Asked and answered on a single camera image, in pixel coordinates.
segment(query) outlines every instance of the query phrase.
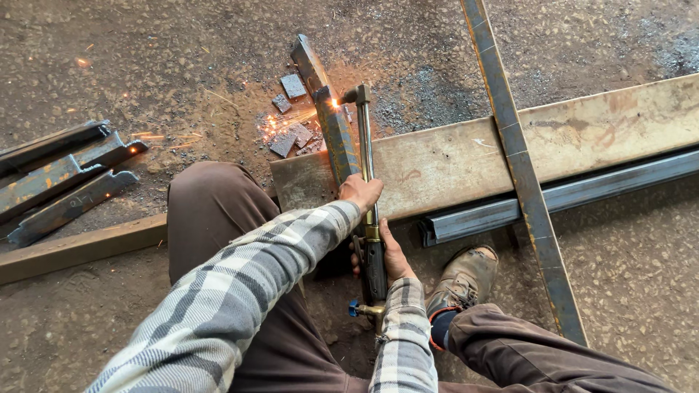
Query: work boot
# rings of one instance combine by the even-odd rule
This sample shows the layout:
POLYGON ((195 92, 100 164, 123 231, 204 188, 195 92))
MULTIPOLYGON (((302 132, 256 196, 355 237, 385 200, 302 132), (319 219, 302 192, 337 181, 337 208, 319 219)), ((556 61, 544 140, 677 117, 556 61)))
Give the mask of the work boot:
MULTIPOLYGON (((442 312, 452 310, 460 313, 476 304, 485 303, 497 271, 498 256, 487 245, 464 248, 459 251, 447 264, 434 292, 425 299, 425 309, 430 324, 433 325, 435 317, 442 312), (486 255, 483 250, 479 250, 482 248, 492 253, 492 257, 486 255)), ((444 349, 437 344, 437 342, 441 344, 441 338, 430 339, 433 346, 439 350, 444 349)))

